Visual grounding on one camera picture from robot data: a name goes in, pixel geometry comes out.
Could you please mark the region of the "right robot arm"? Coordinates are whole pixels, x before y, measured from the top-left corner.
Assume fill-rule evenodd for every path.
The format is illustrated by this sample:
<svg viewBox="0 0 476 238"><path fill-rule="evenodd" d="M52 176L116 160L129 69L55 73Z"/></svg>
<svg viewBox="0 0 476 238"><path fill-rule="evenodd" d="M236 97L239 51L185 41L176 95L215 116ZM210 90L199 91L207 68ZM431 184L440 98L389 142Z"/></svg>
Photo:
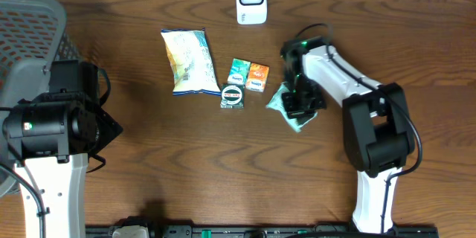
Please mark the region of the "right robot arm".
<svg viewBox="0 0 476 238"><path fill-rule="evenodd" d="M321 36L284 42L280 55L286 117L310 119L326 108L325 94L341 107L344 150L358 177L352 222L360 232L389 232L395 182L415 149L402 88L366 77Z"/></svg>

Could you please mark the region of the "orange tissue pack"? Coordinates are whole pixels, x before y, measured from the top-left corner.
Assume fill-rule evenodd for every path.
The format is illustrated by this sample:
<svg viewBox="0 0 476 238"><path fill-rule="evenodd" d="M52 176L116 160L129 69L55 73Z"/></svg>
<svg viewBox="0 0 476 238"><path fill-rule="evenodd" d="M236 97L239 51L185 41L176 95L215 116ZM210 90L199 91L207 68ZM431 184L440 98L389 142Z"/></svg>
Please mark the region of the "orange tissue pack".
<svg viewBox="0 0 476 238"><path fill-rule="evenodd" d="M245 88L251 91L264 92L268 73L268 66L252 63L248 72Z"/></svg>

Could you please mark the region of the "dark green round-label box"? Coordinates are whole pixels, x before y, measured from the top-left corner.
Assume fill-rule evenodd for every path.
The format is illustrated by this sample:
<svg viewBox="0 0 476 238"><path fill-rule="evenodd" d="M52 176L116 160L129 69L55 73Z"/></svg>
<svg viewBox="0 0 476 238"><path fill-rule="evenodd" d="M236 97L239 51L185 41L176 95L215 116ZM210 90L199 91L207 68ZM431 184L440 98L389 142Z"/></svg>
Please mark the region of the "dark green round-label box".
<svg viewBox="0 0 476 238"><path fill-rule="evenodd" d="M220 107L222 109L243 109L244 96L244 86L223 84L221 91Z"/></svg>

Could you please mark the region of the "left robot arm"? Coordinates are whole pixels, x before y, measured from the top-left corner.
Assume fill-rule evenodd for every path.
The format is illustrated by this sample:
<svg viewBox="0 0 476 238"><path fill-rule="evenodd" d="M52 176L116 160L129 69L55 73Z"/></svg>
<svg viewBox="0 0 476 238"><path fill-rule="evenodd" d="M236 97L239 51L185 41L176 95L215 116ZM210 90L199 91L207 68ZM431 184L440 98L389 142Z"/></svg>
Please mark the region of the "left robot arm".
<svg viewBox="0 0 476 238"><path fill-rule="evenodd" d="M19 183L27 237L85 237L84 188L90 159L123 128L103 105L106 71L76 60L54 62L49 90L10 108L2 125Z"/></svg>

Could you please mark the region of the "white teal package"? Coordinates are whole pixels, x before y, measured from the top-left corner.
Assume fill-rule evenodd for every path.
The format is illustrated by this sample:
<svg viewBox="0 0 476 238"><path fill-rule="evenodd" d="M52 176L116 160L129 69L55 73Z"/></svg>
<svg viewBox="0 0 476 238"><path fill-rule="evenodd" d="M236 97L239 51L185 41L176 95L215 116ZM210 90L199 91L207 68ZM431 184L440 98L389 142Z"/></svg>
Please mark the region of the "white teal package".
<svg viewBox="0 0 476 238"><path fill-rule="evenodd" d="M173 72L173 95L220 95L205 29L162 29Z"/></svg>

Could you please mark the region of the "teal tissue pack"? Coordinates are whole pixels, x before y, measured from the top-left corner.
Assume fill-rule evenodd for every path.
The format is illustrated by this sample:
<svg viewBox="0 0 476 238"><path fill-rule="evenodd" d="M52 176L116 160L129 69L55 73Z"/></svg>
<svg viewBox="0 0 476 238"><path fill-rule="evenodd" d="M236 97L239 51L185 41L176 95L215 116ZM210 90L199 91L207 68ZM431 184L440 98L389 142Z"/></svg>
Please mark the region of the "teal tissue pack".
<svg viewBox="0 0 476 238"><path fill-rule="evenodd" d="M251 62L234 58L227 79L228 84L244 86L248 78L250 67Z"/></svg>

